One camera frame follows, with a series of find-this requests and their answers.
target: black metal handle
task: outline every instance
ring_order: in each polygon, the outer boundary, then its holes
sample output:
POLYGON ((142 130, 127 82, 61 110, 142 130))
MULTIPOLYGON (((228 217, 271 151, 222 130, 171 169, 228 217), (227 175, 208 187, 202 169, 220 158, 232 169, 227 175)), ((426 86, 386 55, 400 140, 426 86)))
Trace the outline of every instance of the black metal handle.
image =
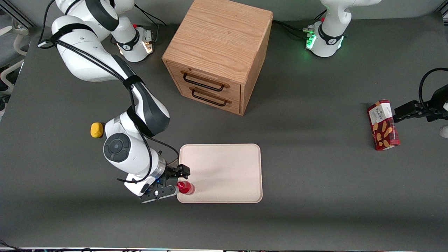
POLYGON ((216 91, 216 92, 221 92, 224 89, 224 85, 221 85, 220 88, 215 88, 215 87, 210 87, 210 86, 201 84, 201 83, 196 82, 196 81, 189 80, 189 79, 187 79, 187 73, 184 73, 184 81, 186 81, 188 83, 191 83, 193 85, 196 85, 196 86, 200 86, 200 87, 204 87, 204 88, 216 91))
POLYGON ((202 98, 202 97, 200 97, 200 96, 197 96, 197 95, 195 95, 194 94, 194 92, 195 92, 196 90, 192 90, 191 91, 191 95, 194 97, 194 98, 198 98, 198 99, 200 99, 200 100, 203 100, 203 101, 206 101, 206 102, 210 102, 211 104, 214 104, 214 105, 216 105, 216 106, 220 106, 220 107, 224 107, 226 104, 227 104, 227 101, 225 100, 224 101, 224 103, 217 103, 217 102, 214 102, 214 101, 212 101, 212 100, 209 100, 209 99, 206 99, 206 98, 202 98))

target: green light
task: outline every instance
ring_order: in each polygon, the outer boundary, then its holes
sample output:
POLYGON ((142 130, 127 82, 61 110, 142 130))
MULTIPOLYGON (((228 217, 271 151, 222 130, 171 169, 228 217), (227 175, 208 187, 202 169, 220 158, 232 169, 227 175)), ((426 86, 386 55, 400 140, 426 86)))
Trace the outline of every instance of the green light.
POLYGON ((316 35, 312 35, 309 39, 308 39, 308 42, 306 43, 306 47, 308 48, 308 49, 311 49, 311 48, 313 48, 313 45, 314 45, 314 42, 316 41, 316 35))
POLYGON ((342 38, 340 39, 339 45, 337 46, 337 48, 339 49, 340 46, 342 45, 342 41, 344 40, 344 36, 342 36, 342 38))

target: wooden box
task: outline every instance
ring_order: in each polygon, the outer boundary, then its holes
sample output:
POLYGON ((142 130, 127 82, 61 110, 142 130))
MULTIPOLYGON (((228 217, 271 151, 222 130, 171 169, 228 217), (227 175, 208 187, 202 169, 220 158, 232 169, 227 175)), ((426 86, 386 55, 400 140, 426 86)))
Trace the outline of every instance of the wooden box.
POLYGON ((195 0, 162 56, 180 93, 243 115, 266 56, 271 11, 195 0))

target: beige tray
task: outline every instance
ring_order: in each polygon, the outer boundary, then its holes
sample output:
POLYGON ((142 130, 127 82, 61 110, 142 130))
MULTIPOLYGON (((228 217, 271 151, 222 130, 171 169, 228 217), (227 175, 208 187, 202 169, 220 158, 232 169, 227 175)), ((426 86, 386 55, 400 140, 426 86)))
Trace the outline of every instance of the beige tray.
POLYGON ((177 194, 182 203, 258 203, 263 197, 256 144, 187 144, 179 163, 190 167, 187 181, 196 187, 192 195, 177 194))

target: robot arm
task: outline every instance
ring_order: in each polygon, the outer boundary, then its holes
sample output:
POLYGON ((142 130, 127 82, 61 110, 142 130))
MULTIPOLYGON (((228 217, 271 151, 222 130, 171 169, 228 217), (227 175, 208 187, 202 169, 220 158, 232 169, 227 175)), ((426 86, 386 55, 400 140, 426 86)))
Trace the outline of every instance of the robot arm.
POLYGON ((370 6, 381 0, 321 0, 327 8, 324 21, 317 21, 304 31, 310 32, 306 48, 319 57, 330 57, 341 47, 344 31, 352 20, 349 10, 355 6, 370 6))
POLYGON ((104 50, 83 20, 70 15, 59 17, 52 25, 52 32, 52 41, 74 76, 90 82, 118 79, 137 100, 135 107, 131 106, 105 125, 104 156, 128 173, 126 181, 120 181, 141 199, 145 197, 144 202, 175 195, 178 188, 167 186, 166 180, 187 177, 189 168, 168 166, 159 153, 149 148, 145 139, 167 128, 170 120, 167 109, 121 58, 104 50))
POLYGON ((99 41, 112 33, 120 53, 130 62, 142 61, 153 52, 151 31, 134 27, 122 15, 132 9, 134 0, 56 0, 56 4, 64 15, 82 19, 99 41))

